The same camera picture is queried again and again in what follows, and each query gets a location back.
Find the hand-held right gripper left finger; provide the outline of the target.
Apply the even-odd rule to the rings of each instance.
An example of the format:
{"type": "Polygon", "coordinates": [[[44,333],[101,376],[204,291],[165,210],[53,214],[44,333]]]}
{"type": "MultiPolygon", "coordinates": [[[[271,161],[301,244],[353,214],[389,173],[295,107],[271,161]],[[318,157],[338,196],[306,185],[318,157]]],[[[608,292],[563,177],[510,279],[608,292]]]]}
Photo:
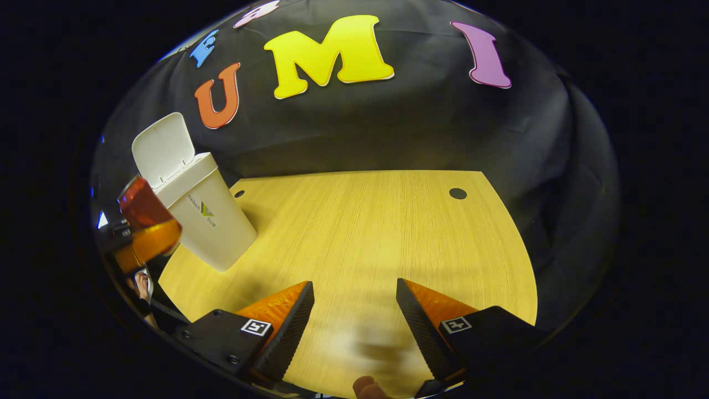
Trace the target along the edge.
{"type": "Polygon", "coordinates": [[[314,303],[314,285],[300,282],[239,311],[208,311],[177,329],[176,339],[226,374],[277,383],[293,361],[314,303]]]}

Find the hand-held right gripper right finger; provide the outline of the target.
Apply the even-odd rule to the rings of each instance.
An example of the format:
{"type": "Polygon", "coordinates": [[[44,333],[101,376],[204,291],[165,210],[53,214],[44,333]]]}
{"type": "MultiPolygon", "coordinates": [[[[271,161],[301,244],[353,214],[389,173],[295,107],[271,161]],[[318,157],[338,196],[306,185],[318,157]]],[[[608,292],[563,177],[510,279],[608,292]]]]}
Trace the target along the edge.
{"type": "Polygon", "coordinates": [[[433,375],[416,397],[481,379],[530,354],[549,336],[501,306],[477,310],[403,278],[397,280],[397,303],[433,375]]]}

